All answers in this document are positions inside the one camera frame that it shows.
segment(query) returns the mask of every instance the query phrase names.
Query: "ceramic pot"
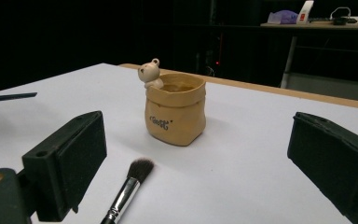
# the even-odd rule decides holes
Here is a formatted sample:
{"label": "ceramic pot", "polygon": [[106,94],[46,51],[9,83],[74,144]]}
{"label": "ceramic pot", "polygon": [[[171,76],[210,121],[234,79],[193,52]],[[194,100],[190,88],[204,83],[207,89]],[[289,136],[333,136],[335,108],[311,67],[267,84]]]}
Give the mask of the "ceramic pot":
{"label": "ceramic pot", "polygon": [[146,128],[163,142],[188,146],[206,126],[205,80],[179,73],[160,78],[163,88],[146,90]]}

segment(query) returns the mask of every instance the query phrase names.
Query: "makeup brush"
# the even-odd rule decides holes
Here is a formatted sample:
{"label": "makeup brush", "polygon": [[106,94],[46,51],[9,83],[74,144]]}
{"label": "makeup brush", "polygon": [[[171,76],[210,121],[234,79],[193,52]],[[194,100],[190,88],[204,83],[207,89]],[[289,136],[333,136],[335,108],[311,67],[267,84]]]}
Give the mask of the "makeup brush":
{"label": "makeup brush", "polygon": [[137,159],[132,162],[130,170],[127,174],[127,179],[121,187],[121,190],[118,192],[112,206],[110,206],[109,211],[107,211],[107,214],[101,224],[118,223],[136,191],[139,187],[141,187],[142,183],[144,183],[147,176],[153,170],[153,167],[154,163],[146,158]]}

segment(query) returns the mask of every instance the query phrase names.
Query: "purple object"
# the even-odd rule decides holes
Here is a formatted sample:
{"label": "purple object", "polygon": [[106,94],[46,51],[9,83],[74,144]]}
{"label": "purple object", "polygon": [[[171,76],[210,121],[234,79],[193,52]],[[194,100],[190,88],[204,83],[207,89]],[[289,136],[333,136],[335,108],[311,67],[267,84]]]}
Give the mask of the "purple object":
{"label": "purple object", "polygon": [[298,14],[290,10],[281,10],[269,13],[268,23],[296,24]]}

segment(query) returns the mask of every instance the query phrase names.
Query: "bear ear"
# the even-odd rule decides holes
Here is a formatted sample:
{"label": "bear ear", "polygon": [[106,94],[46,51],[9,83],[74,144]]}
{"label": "bear ear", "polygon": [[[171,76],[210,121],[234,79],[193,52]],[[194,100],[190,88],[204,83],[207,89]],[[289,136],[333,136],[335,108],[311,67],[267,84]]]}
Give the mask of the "bear ear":
{"label": "bear ear", "polygon": [[159,66],[159,59],[153,59],[152,63],[155,63],[157,66]]}

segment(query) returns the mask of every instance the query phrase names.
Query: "white tabletop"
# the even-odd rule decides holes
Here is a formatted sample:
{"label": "white tabletop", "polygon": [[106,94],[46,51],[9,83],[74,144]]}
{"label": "white tabletop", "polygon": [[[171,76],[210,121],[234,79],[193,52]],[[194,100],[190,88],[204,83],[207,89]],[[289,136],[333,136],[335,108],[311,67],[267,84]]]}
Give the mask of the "white tabletop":
{"label": "white tabletop", "polygon": [[79,212],[63,223],[100,223],[139,157],[156,168],[122,224],[350,223],[286,153],[297,111],[358,134],[358,108],[207,83],[206,129],[190,146],[175,147],[147,132],[136,70],[98,64],[0,94],[31,91],[36,97],[0,102],[0,168],[19,172],[21,156],[67,121],[103,112],[108,156]]}

